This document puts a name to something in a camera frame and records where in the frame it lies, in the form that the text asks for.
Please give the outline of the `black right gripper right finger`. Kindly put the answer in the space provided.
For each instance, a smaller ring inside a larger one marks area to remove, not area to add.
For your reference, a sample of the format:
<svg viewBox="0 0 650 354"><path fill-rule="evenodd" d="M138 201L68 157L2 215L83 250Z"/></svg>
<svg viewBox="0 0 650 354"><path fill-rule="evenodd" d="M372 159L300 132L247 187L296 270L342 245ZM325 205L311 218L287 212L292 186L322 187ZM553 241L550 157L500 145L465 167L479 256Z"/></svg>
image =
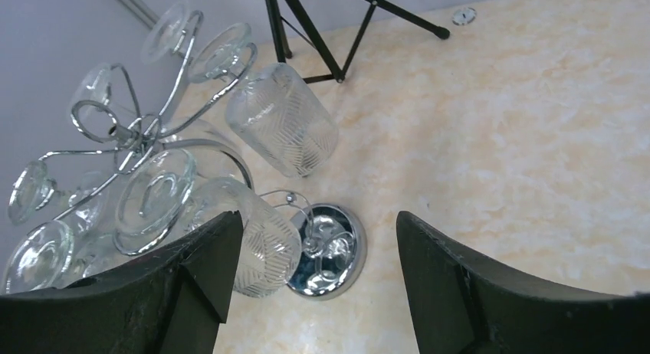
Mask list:
<svg viewBox="0 0 650 354"><path fill-rule="evenodd" d="M647 353L649 295L579 289L509 267L409 211L399 259L421 353Z"/></svg>

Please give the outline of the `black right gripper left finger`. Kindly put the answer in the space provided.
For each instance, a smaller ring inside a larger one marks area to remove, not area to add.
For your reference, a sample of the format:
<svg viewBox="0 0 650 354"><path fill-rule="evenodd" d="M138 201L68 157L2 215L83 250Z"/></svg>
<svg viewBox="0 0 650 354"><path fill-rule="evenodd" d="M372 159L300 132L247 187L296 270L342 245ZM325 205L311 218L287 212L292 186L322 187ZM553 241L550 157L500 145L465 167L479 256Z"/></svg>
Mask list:
<svg viewBox="0 0 650 354"><path fill-rule="evenodd" d="M63 288L1 298L3 353L210 353L226 322L243 224L185 237Z"/></svg>

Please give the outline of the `clear wine glass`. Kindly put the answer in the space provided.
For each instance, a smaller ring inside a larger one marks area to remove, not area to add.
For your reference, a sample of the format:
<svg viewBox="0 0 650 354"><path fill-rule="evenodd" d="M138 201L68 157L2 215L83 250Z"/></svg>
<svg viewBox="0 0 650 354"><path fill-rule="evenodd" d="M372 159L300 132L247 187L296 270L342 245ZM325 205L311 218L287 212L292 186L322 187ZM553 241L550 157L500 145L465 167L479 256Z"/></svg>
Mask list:
<svg viewBox="0 0 650 354"><path fill-rule="evenodd" d="M154 24L140 51L144 64L153 64L167 54L182 55L181 46L185 40L186 25L191 17L188 0L173 4Z"/></svg>
<svg viewBox="0 0 650 354"><path fill-rule="evenodd" d="M30 231L11 254L1 293L66 287L125 260L111 234L92 231L83 236L62 221L49 221Z"/></svg>

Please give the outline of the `clear wine glass back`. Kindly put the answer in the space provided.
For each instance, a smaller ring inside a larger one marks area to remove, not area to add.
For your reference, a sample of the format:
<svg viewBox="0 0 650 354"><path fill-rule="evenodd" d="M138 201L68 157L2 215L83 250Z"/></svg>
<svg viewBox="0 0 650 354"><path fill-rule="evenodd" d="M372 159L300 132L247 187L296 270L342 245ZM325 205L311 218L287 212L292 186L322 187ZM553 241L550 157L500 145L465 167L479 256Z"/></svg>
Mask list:
<svg viewBox="0 0 650 354"><path fill-rule="evenodd" d="M188 0L173 4L154 24L140 51L144 64L153 64L167 54L182 55L181 46L185 40L186 25L191 17Z"/></svg>

